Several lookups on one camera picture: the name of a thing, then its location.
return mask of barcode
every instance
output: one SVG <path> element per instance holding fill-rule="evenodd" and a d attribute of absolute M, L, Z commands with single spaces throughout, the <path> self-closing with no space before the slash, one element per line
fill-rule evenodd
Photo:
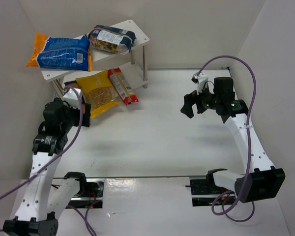
<path fill-rule="evenodd" d="M 83 54 L 77 53 L 77 63 L 83 63 Z"/>

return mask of red and white package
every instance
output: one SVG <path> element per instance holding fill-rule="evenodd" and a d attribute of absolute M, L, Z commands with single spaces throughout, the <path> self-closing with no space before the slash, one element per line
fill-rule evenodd
<path fill-rule="evenodd" d="M 139 101 L 119 67 L 108 70 L 108 77 L 126 106 Z"/>

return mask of white shelf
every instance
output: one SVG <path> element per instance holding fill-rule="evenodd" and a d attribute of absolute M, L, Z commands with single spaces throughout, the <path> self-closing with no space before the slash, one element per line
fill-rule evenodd
<path fill-rule="evenodd" d="M 147 81 L 143 81 L 143 77 L 142 77 L 143 71 L 137 64 L 132 65 L 130 62 L 128 62 L 126 64 L 119 66 L 119 68 L 122 71 L 125 78 L 127 79 L 132 89 L 136 89 L 147 83 Z M 63 81 L 64 82 L 73 81 L 76 78 L 94 75 L 98 72 L 100 72 L 100 70 L 92 71 L 92 72 L 76 71 L 72 74 L 65 76 Z"/>
<path fill-rule="evenodd" d="M 149 38 L 143 33 L 143 31 L 134 23 L 132 20 L 127 20 L 121 23 L 118 23 L 116 25 L 113 25 L 112 27 L 124 29 L 124 30 L 130 30 L 136 34 L 136 40 L 134 41 L 134 45 L 132 47 L 132 50 L 135 50 L 136 48 L 145 46 L 149 42 Z M 95 49 L 91 47 L 92 51 L 92 61 L 93 65 L 99 61 L 111 59 L 113 57 L 116 57 L 117 54 L 112 54 L 108 52 L 104 52 L 98 49 Z M 57 69 L 42 69 L 41 70 L 44 79 L 48 82 L 60 79 L 64 76 L 67 76 L 72 73 L 77 73 L 77 71 L 74 70 L 57 70 Z"/>

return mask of blue and orange package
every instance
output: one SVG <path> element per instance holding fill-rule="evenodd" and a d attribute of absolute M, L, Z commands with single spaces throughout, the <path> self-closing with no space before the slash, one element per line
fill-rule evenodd
<path fill-rule="evenodd" d="M 89 39 L 51 38 L 36 33 L 34 52 L 26 66 L 47 69 L 92 71 Z"/>

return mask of plastic bag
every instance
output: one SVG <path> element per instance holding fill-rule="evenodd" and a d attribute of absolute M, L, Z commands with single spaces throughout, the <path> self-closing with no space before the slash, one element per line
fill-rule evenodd
<path fill-rule="evenodd" d="M 126 54 L 130 52 L 136 35 L 132 31 L 97 25 L 89 34 L 91 45 L 97 49 Z"/>
<path fill-rule="evenodd" d="M 119 67 L 108 70 L 108 76 L 126 106 L 130 103 L 139 102 Z"/>
<path fill-rule="evenodd" d="M 114 87 L 108 78 L 107 70 L 77 78 L 76 81 L 82 89 L 86 102 L 91 105 L 91 118 L 95 118 L 113 106 L 120 105 L 115 101 Z"/>
<path fill-rule="evenodd" d="M 34 52 L 26 66 L 92 71 L 88 37 L 83 35 L 81 39 L 51 38 L 36 33 Z"/>

